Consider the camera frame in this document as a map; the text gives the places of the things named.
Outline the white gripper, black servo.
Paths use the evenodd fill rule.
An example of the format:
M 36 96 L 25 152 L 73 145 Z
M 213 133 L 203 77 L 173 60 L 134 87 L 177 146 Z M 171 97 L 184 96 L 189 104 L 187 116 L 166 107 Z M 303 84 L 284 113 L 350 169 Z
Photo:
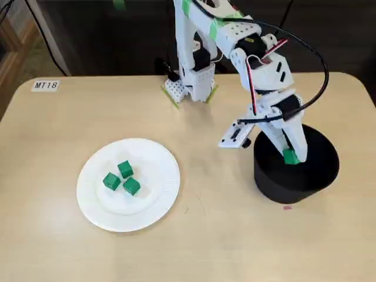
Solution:
M 300 119 L 301 105 L 302 100 L 296 90 L 287 89 L 260 96 L 248 112 L 248 123 L 258 125 L 274 147 L 283 153 L 285 163 L 302 163 L 307 159 L 307 141 Z

